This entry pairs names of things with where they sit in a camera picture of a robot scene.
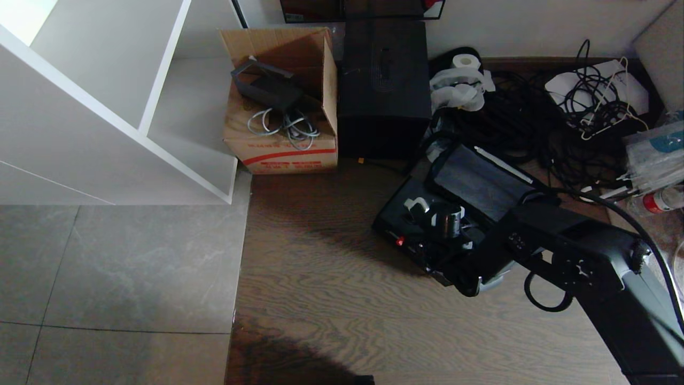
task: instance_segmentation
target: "white shelf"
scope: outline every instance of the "white shelf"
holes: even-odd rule
[[[147,135],[229,197],[237,159],[222,134],[232,69],[228,58],[174,59]]]
[[[145,132],[190,1],[59,0],[31,48]]]

